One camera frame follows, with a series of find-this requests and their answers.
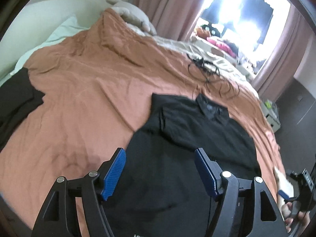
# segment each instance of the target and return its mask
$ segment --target pillowcase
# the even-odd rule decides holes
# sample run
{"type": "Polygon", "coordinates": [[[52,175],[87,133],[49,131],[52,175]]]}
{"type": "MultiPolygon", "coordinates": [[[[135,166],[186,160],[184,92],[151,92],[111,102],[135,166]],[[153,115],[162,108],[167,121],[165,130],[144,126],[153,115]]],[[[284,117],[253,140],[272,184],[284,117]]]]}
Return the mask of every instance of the pillowcase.
{"type": "Polygon", "coordinates": [[[28,58],[33,54],[33,52],[37,51],[38,49],[58,44],[64,41],[67,37],[72,37],[80,31],[87,29],[89,28],[82,27],[78,24],[77,17],[75,15],[71,16],[70,18],[65,20],[61,25],[59,25],[59,27],[53,31],[53,33],[48,37],[48,39],[45,42],[23,54],[19,58],[14,70],[10,73],[10,75],[13,76],[15,73],[17,73],[23,67],[24,63],[28,60],[28,58]]]}

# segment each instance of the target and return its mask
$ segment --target pink cloth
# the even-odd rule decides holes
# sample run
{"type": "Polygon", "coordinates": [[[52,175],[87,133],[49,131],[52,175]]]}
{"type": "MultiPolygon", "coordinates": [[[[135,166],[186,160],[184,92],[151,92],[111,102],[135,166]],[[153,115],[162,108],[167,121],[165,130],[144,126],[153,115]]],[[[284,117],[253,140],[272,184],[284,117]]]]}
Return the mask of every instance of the pink cloth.
{"type": "Polygon", "coordinates": [[[134,0],[164,38],[186,41],[202,13],[204,0],[134,0]]]}
{"type": "Polygon", "coordinates": [[[212,45],[216,46],[217,48],[221,49],[222,51],[228,53],[233,58],[236,58],[236,54],[232,51],[232,49],[225,44],[224,42],[221,42],[219,40],[215,40],[212,37],[207,37],[206,40],[211,43],[212,45]]]}

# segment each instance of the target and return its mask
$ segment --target black cable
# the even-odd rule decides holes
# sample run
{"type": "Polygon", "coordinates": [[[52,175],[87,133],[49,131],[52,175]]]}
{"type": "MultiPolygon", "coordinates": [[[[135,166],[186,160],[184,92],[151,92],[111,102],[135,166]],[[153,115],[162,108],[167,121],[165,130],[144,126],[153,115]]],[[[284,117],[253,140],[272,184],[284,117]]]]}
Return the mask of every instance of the black cable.
{"type": "Polygon", "coordinates": [[[205,232],[205,235],[207,234],[207,230],[208,230],[209,225],[210,225],[210,219],[211,219],[211,203],[212,203],[212,197],[210,197],[209,218],[208,218],[208,220],[207,220],[207,226],[206,226],[206,232],[205,232]]]}
{"type": "Polygon", "coordinates": [[[197,81],[200,81],[200,82],[204,82],[204,86],[207,88],[207,90],[209,91],[209,92],[211,92],[210,91],[210,89],[209,89],[209,86],[211,86],[211,87],[213,87],[217,92],[218,92],[218,94],[219,94],[219,96],[221,97],[221,98],[223,98],[222,96],[224,95],[227,95],[228,93],[230,93],[231,92],[231,89],[233,88],[233,95],[231,96],[231,97],[226,97],[226,99],[232,99],[232,98],[234,98],[234,97],[236,97],[236,96],[238,96],[239,94],[240,94],[240,87],[239,87],[239,85],[237,84],[237,87],[238,87],[238,93],[236,94],[236,92],[235,92],[235,88],[233,87],[233,84],[228,80],[228,79],[222,79],[221,78],[221,74],[220,74],[220,71],[219,71],[219,68],[215,65],[215,64],[213,64],[213,62],[211,62],[211,61],[207,61],[207,60],[204,60],[204,58],[201,58],[201,59],[192,59],[192,58],[190,58],[190,56],[187,54],[187,57],[192,61],[192,63],[200,70],[200,72],[201,72],[201,74],[203,75],[203,77],[205,78],[205,79],[203,79],[203,80],[201,80],[201,79],[198,79],[197,77],[195,77],[191,72],[190,72],[190,66],[191,66],[191,64],[192,63],[190,63],[189,65],[188,65],[188,72],[189,72],[189,74],[190,74],[190,76],[193,78],[193,79],[195,79],[195,80],[197,80],[197,81]],[[215,70],[211,70],[210,68],[207,68],[206,66],[205,66],[205,64],[209,64],[209,65],[212,65],[212,66],[214,66],[215,67],[215,70]],[[213,75],[217,75],[218,77],[219,77],[219,79],[218,80],[210,80],[210,78],[209,77],[211,77],[211,76],[213,76],[213,75]],[[213,84],[215,84],[215,83],[218,83],[218,82],[225,82],[225,83],[228,83],[228,85],[229,85],[229,90],[228,91],[226,91],[226,92],[221,92],[221,90],[222,90],[222,85],[220,86],[220,88],[219,88],[219,90],[217,90],[216,89],[216,87],[213,85],[213,84]]]}

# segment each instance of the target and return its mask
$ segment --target curtain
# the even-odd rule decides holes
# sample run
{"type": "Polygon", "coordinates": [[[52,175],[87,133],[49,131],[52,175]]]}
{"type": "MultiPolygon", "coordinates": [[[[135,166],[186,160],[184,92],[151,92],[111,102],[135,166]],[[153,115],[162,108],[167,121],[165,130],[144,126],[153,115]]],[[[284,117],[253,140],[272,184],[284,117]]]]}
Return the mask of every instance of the curtain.
{"type": "Polygon", "coordinates": [[[186,41],[193,32],[204,0],[134,0],[164,38],[186,41]]]}
{"type": "Polygon", "coordinates": [[[293,80],[312,30],[291,5],[280,39],[251,85],[262,100],[276,101],[293,80]]]}

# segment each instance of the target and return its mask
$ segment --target screw head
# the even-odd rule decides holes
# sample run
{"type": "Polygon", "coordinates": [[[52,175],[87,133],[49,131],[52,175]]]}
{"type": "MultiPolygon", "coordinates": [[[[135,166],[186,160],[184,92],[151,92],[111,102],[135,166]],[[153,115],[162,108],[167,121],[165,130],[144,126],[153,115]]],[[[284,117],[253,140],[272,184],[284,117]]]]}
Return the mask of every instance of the screw head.
{"type": "Polygon", "coordinates": [[[222,172],[222,175],[223,175],[223,177],[228,178],[228,177],[231,177],[231,176],[232,176],[232,173],[229,172],[229,171],[223,171],[223,172],[222,172]]]}
{"type": "Polygon", "coordinates": [[[56,181],[57,181],[58,183],[62,183],[64,180],[65,180],[65,177],[60,176],[60,177],[57,178],[56,181]]]}
{"type": "Polygon", "coordinates": [[[263,179],[260,176],[255,177],[257,183],[263,183],[263,179]]]}
{"type": "Polygon", "coordinates": [[[91,171],[91,172],[89,172],[89,176],[91,176],[91,177],[95,177],[95,176],[97,176],[98,175],[98,172],[97,171],[91,171]]]}

